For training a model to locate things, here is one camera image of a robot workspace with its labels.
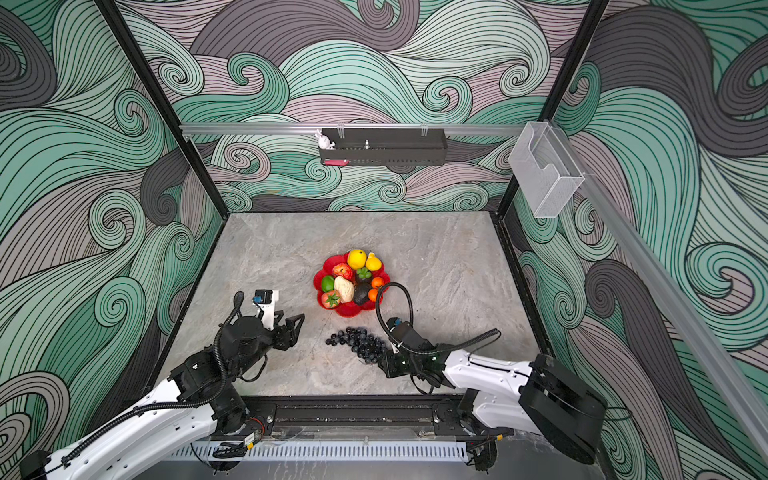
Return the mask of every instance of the lemon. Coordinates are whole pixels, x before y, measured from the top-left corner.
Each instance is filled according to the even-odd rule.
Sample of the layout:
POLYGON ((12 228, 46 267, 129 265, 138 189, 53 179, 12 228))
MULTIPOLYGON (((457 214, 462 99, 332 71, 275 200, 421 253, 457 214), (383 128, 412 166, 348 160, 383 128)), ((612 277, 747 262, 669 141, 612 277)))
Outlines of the lemon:
POLYGON ((352 250, 346 258, 346 264, 352 267, 352 270, 363 268, 366 265, 366 253, 362 250, 352 250))
POLYGON ((369 253, 368 261, 366 261, 366 268, 368 268, 368 270, 372 272, 375 272, 381 267, 382 267, 382 261, 376 258, 376 255, 374 255, 373 252, 369 253))

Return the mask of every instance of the wall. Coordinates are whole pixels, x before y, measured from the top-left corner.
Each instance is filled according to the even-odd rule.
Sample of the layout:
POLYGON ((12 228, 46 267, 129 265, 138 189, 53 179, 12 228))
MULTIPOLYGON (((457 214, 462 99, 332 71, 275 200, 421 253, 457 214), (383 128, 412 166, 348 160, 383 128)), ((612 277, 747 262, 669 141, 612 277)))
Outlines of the wall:
MULTIPOLYGON (((613 9, 643 0, 623 0, 613 9)), ((588 0, 120 0, 183 122, 535 120, 588 0)), ((312 137, 199 136, 232 211, 495 210, 515 139, 448 165, 325 167, 312 137)))
MULTIPOLYGON (((768 2, 651 3, 600 23, 555 121, 768 399, 768 2)), ((589 199, 513 214, 558 358, 634 411, 604 428, 618 476, 768 478, 589 199)))
POLYGON ((220 223, 93 1, 3 2, 3 478, 140 395, 220 223))

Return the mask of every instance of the white vent grille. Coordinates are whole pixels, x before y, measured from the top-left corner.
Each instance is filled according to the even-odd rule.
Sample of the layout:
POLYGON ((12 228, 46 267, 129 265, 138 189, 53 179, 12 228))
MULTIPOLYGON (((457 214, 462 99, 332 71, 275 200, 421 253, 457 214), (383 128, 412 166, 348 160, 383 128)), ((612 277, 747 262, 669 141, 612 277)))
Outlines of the white vent grille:
MULTIPOLYGON (((219 442, 193 442, 195 452, 203 460, 220 461, 213 457, 219 442)), ((166 460, 196 460, 187 445, 170 454, 166 460)), ((460 442, 264 442, 257 443, 238 462, 338 462, 391 461, 401 462, 467 462, 467 451, 460 442)))

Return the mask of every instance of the fruit bowl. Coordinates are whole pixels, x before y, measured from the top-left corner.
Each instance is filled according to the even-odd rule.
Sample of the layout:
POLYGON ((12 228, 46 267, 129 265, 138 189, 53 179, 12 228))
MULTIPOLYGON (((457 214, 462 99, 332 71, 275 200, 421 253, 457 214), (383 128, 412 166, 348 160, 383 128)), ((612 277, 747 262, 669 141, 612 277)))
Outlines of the fruit bowl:
MULTIPOLYGON (((315 286, 315 290, 317 290, 317 303, 320 306, 323 306, 323 301, 321 300, 321 297, 323 296, 323 289, 320 287, 320 284, 323 281, 323 277, 326 275, 333 276, 333 267, 338 265, 339 263, 346 263, 346 259, 349 256, 349 252, 344 253, 343 255, 334 255, 333 257, 329 257, 328 260, 323 263, 323 269, 315 274, 315 278, 313 280, 313 285, 315 286)), ((384 263, 382 263, 382 267, 376 270, 375 272, 371 272, 373 275, 371 277, 371 280, 380 276, 381 279, 384 281, 384 284, 389 283, 389 275, 384 271, 384 263)), ((363 305, 358 305, 354 302, 347 302, 347 303, 341 303, 338 307, 332 308, 332 309, 326 309, 326 310, 333 310, 336 313, 338 313, 340 316, 346 317, 346 318, 352 318, 353 316, 357 316, 362 312, 363 310, 373 310, 376 308, 376 304, 368 300, 363 305)))

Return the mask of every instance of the robotic arm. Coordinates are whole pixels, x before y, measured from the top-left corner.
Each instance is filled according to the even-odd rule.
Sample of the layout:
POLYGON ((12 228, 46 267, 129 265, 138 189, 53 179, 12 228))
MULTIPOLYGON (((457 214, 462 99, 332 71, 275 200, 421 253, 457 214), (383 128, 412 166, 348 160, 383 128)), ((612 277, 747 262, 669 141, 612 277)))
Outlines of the robotic arm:
MULTIPOLYGON (((525 430, 543 435, 579 462, 594 463, 607 409, 599 393, 549 356, 539 355, 530 363, 508 362, 465 349, 501 335, 496 329, 455 346, 432 345, 413 329, 405 287, 388 283, 381 291, 391 286, 406 293, 411 318, 385 323, 380 309, 383 294, 378 296, 376 315, 392 343, 392 350, 379 360, 387 378, 410 375, 432 388, 466 389, 458 414, 469 435, 525 430)), ((22 480, 128 480, 181 446, 214 433, 239 439, 245 435, 240 446, 233 445, 239 450, 230 455, 241 457, 252 446, 251 434, 260 429, 232 382, 258 379, 266 353, 296 345, 304 321, 301 314, 281 324, 283 312, 274 311, 277 297, 277 291, 257 290, 253 303, 258 315, 243 316, 243 293, 238 292, 212 345, 187 357, 167 381, 89 436, 53 453, 28 455, 20 465, 22 480), (243 374, 262 358, 259 373, 244 379, 243 374)))
POLYGON ((509 362, 464 349, 500 336, 497 329, 457 346, 432 345, 413 329, 408 290, 399 283, 388 283, 381 291, 389 286, 406 294, 411 319, 384 322, 382 295, 377 297, 376 316, 393 347, 379 361, 387 378, 410 375, 432 388, 466 389, 459 415, 471 435, 487 435, 489 429, 499 427, 538 433, 572 459, 594 463, 608 409, 600 393, 550 356, 540 354, 534 362, 509 362))
POLYGON ((22 479, 133 478, 193 440, 256 431, 232 382, 262 357, 266 365, 271 349, 296 345, 304 315, 281 323, 283 312, 274 311, 277 291, 257 290, 259 313, 243 316, 243 297, 235 295, 212 345, 187 357, 149 395, 89 436, 53 453, 28 455, 20 464, 22 479))

